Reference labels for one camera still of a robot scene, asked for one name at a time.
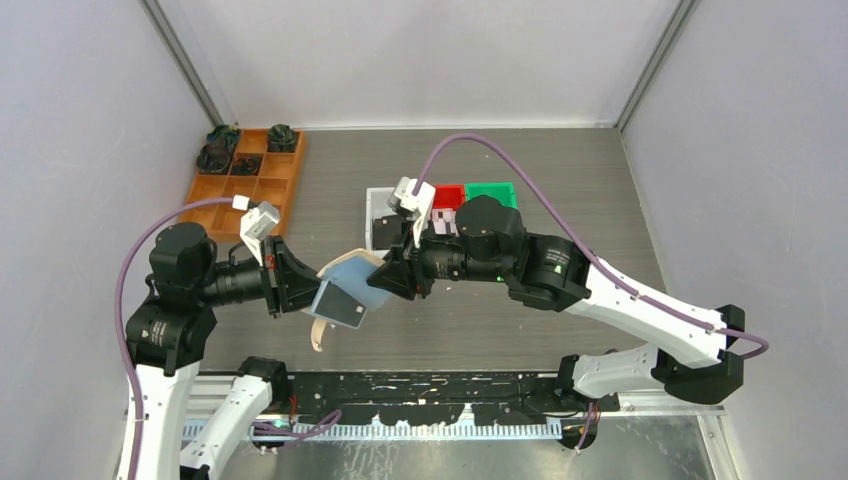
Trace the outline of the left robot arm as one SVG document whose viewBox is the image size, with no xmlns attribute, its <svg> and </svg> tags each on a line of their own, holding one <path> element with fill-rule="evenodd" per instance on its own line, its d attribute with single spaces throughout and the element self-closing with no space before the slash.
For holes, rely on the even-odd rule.
<svg viewBox="0 0 848 480">
<path fill-rule="evenodd" d="M 217 479 L 265 410 L 292 397 L 282 361 L 244 360 L 227 397 L 191 441 L 183 440 L 188 400 L 199 374 L 218 306 L 266 302 L 270 315 L 312 303 L 320 281 L 280 236 L 263 241 L 264 259 L 220 262 L 217 245 L 198 223 L 162 230 L 149 262 L 149 294 L 125 325 L 130 360 L 130 417 L 120 479 Z"/>
</svg>

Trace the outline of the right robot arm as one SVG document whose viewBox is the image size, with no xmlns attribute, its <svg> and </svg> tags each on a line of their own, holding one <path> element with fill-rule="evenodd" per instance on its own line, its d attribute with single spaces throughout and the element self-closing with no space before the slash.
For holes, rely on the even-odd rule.
<svg viewBox="0 0 848 480">
<path fill-rule="evenodd" d="M 724 401 L 744 383 L 744 360 L 728 328 L 744 329 L 732 304 L 704 309 L 631 281 L 569 239 L 529 232 L 518 210 L 489 196 L 463 204 L 454 235 L 406 223 L 367 283 L 406 300 L 425 298 L 437 280 L 500 282 L 525 307 L 585 316 L 644 340 L 644 345 L 561 361 L 555 396 L 567 410 L 624 391 L 661 388 L 701 405 Z"/>
</svg>

